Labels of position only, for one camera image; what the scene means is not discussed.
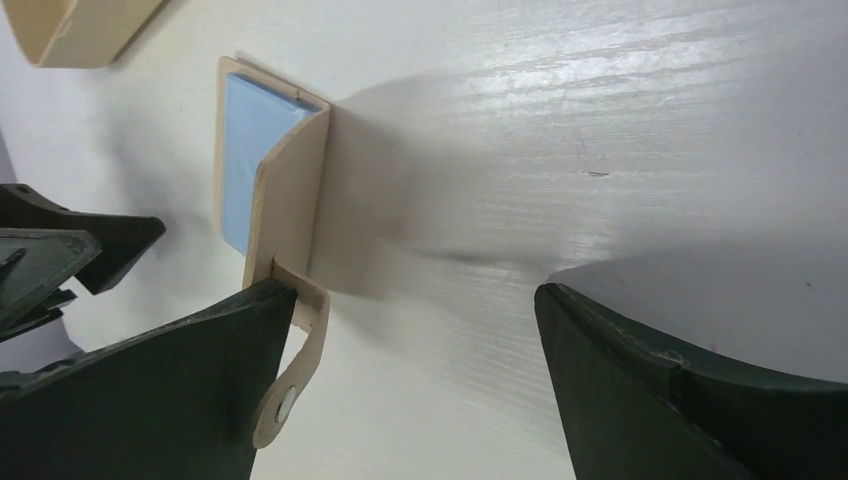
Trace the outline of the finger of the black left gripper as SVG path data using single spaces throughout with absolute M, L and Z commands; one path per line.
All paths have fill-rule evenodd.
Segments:
M 101 252 L 81 230 L 1 230 L 1 340 L 46 325 L 76 299 L 62 285 Z
M 48 200 L 26 184 L 1 186 L 3 228 L 80 230 L 91 235 L 101 252 L 77 274 L 92 294 L 114 288 L 140 257 L 166 232 L 157 217 L 73 211 Z

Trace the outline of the light blue card sleeves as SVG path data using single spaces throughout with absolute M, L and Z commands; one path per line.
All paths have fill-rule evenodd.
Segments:
M 245 255 L 260 162 L 290 130 L 318 109 L 230 73 L 224 81 L 220 220 L 225 242 Z

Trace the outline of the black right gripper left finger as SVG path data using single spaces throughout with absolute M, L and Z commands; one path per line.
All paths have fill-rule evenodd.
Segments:
M 202 311 L 1 375 L 5 479 L 246 479 L 297 294 L 263 280 Z

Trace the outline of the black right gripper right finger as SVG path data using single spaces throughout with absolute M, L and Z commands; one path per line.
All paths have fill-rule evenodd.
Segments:
M 843 479 L 847 387 L 698 347 L 557 283 L 534 295 L 580 479 Z

